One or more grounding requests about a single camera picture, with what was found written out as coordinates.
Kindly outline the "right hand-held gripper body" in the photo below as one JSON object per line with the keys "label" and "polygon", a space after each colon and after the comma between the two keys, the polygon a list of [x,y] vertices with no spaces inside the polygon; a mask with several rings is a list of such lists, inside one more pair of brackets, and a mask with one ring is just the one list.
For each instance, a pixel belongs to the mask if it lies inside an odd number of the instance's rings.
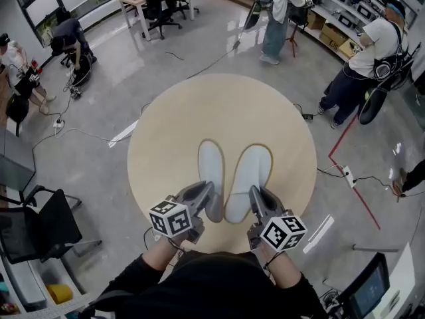
{"label": "right hand-held gripper body", "polygon": [[304,235],[307,227],[292,210],[264,211],[255,214],[256,222],[247,232],[250,250],[258,248],[261,242],[279,253],[295,248]]}

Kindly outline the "white slipper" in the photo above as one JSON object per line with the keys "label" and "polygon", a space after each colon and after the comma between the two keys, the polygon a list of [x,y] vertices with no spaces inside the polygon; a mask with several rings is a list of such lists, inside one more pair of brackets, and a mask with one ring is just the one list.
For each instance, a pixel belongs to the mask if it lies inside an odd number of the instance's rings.
{"label": "white slipper", "polygon": [[213,182],[222,195],[222,219],[224,218],[223,184],[224,158],[219,145],[212,140],[203,140],[199,146],[198,168],[201,181]]}
{"label": "white slipper", "polygon": [[251,210],[249,191],[252,186],[264,187],[272,170],[272,155],[266,146],[247,147],[236,166],[224,218],[232,224],[243,222]]}

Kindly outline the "person's right forearm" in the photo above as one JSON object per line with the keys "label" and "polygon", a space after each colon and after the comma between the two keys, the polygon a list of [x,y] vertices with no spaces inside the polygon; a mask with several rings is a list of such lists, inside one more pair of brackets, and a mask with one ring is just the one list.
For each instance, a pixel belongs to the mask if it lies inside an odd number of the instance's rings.
{"label": "person's right forearm", "polygon": [[284,251],[276,252],[264,242],[259,247],[266,260],[265,269],[273,276],[278,287],[291,288],[301,280],[301,272]]}

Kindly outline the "person's left forearm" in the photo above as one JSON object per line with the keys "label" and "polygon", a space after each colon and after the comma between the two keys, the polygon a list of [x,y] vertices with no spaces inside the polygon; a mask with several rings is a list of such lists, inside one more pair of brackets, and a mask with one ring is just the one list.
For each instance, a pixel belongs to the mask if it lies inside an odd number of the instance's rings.
{"label": "person's left forearm", "polygon": [[144,252],[139,257],[143,267],[140,281],[144,284],[151,284],[152,280],[158,281],[158,273],[163,274],[186,238],[186,234],[179,235],[174,239],[162,237]]}

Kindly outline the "person's black top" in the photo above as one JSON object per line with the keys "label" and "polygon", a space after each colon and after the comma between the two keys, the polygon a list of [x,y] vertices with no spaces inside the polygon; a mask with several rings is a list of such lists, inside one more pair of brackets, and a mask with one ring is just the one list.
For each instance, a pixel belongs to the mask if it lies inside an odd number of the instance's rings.
{"label": "person's black top", "polygon": [[280,288],[240,255],[189,255],[162,275],[138,257],[78,319],[96,311],[116,319],[328,319],[305,277]]}

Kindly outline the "black monitor screen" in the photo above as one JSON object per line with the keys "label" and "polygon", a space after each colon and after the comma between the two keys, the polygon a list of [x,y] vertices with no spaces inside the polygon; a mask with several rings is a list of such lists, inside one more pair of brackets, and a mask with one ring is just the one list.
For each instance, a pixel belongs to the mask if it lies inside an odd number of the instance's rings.
{"label": "black monitor screen", "polygon": [[386,257],[376,253],[360,275],[338,296],[342,319],[365,319],[390,288]]}

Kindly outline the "yellow container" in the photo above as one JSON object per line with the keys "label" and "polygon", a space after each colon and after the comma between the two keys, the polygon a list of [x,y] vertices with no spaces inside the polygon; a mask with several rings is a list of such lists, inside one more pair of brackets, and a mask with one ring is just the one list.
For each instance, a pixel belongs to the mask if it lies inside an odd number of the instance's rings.
{"label": "yellow container", "polygon": [[73,292],[66,284],[46,284],[45,286],[55,304],[62,304],[73,299]]}

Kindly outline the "white perforated shelf unit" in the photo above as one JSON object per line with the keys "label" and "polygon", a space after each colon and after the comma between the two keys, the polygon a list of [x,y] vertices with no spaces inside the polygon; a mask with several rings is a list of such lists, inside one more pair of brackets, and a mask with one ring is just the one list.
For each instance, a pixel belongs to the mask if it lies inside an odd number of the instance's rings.
{"label": "white perforated shelf unit", "polygon": [[[5,270],[4,262],[6,260],[6,255],[0,245],[0,275],[3,277],[3,281],[7,287],[7,292],[0,291],[0,295],[3,296],[6,302],[17,307],[16,312],[8,315],[0,315],[0,319],[67,319],[67,314],[84,309],[94,299],[92,293],[79,289],[74,282],[72,273],[65,267],[62,260],[50,259],[45,263],[40,263],[38,260],[27,261],[42,293],[46,297],[46,308],[27,312],[9,280],[7,271]],[[73,299],[62,304],[55,304],[46,289],[46,284],[68,285],[73,292]]]}

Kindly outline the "tripod stand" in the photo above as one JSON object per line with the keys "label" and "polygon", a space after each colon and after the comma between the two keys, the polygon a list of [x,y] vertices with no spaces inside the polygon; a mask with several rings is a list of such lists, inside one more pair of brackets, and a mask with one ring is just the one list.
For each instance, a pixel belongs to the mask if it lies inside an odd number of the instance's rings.
{"label": "tripod stand", "polygon": [[296,43],[296,40],[295,40],[297,30],[298,30],[298,26],[294,25],[294,29],[291,33],[291,36],[286,39],[286,41],[288,41],[291,44],[292,56],[294,58],[296,57],[296,48],[298,47],[298,44]]}

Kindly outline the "grey low cabinet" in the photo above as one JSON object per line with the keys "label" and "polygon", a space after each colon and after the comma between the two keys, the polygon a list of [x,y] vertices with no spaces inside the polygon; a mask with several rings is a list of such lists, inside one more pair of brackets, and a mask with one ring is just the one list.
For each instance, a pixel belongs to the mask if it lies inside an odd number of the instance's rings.
{"label": "grey low cabinet", "polygon": [[35,172],[31,146],[0,128],[0,185],[24,192]]}

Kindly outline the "black equipment backpack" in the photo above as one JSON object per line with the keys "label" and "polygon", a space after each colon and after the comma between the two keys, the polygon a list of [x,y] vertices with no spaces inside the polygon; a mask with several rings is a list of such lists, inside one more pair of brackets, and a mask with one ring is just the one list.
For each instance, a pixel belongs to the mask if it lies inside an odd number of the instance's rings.
{"label": "black equipment backpack", "polygon": [[84,51],[80,54],[78,70],[75,69],[76,62],[76,51],[71,51],[68,53],[71,61],[70,65],[70,78],[66,84],[67,89],[70,92],[72,99],[79,99],[81,97],[82,87],[90,80],[92,74],[92,55]]}

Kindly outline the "cardboard box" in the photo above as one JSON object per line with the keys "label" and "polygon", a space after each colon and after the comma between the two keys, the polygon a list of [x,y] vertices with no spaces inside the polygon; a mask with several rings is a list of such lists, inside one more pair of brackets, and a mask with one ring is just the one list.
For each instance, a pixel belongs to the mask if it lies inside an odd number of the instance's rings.
{"label": "cardboard box", "polygon": [[310,10],[307,14],[307,27],[311,30],[322,30],[326,18]]}
{"label": "cardboard box", "polygon": [[336,51],[348,37],[331,23],[325,23],[321,29],[319,39]]}
{"label": "cardboard box", "polygon": [[338,51],[347,59],[352,58],[357,53],[362,51],[362,48],[351,39],[347,39],[341,46],[339,46]]}

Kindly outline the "black stool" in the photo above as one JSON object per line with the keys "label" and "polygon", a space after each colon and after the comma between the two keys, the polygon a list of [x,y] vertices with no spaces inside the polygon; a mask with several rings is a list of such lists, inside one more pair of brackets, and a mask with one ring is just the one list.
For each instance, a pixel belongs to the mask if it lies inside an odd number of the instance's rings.
{"label": "black stool", "polygon": [[19,137],[19,129],[20,129],[21,123],[26,118],[28,112],[29,112],[29,101],[18,94],[13,94],[7,103],[6,115],[8,118],[12,119],[12,121],[16,123],[16,128],[15,128],[16,137]]}

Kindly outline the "white storage shelf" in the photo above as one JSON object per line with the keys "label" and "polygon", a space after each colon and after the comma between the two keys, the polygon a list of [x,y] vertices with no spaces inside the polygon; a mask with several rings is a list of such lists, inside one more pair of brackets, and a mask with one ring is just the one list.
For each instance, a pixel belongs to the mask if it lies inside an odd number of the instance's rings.
{"label": "white storage shelf", "polygon": [[[425,8],[425,0],[399,0],[406,11],[404,32]],[[363,27],[384,16],[386,0],[314,0],[312,12],[324,21],[316,22],[305,31],[333,50],[342,60],[348,60],[361,47],[359,35]]]}

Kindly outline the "group of grey shelf machines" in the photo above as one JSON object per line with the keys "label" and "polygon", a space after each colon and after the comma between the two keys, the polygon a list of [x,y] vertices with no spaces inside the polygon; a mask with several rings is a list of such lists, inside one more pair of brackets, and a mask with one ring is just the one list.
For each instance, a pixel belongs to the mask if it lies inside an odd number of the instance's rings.
{"label": "group of grey shelf machines", "polygon": [[314,0],[318,15],[343,29],[360,29],[384,16],[385,0]]}

